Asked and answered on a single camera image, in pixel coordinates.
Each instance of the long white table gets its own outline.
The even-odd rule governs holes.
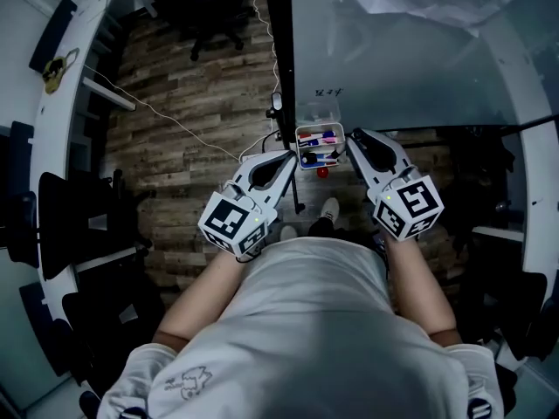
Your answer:
[[[37,197],[38,182],[44,172],[67,178],[72,118],[76,96],[82,85],[84,63],[111,1],[79,2],[78,9],[56,51],[56,56],[65,56],[74,48],[79,48],[79,56],[66,71],[59,89],[50,95],[43,91],[39,102],[32,141],[30,173],[30,190]],[[44,303],[48,305],[52,318],[66,319],[62,298],[78,289],[72,267],[66,267],[56,278],[47,281],[43,278],[39,252],[38,274],[45,294]]]

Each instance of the shirt sleeve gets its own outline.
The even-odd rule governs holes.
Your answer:
[[[97,419],[118,419],[125,409],[147,409],[148,394],[155,377],[176,358],[164,345],[149,343],[128,356],[121,377],[105,393]]]
[[[477,345],[454,345],[446,350],[466,370],[469,385],[468,419],[504,417],[493,353]]]

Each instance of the black pants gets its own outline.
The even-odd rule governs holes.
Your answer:
[[[343,228],[334,229],[334,224],[327,217],[321,217],[308,229],[308,235],[312,237],[333,237],[342,241],[351,242],[376,250],[375,241],[372,234],[364,234],[358,231],[346,231]]]

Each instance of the white marker cube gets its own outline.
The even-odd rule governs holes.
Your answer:
[[[425,176],[376,196],[373,217],[403,241],[431,228],[444,208],[431,178]]]
[[[198,227],[212,244],[240,258],[268,234],[262,214],[214,192]]]

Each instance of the person's right arm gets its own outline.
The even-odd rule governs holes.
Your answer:
[[[384,232],[390,273],[400,313],[447,347],[461,343],[456,318],[414,239],[398,242]]]

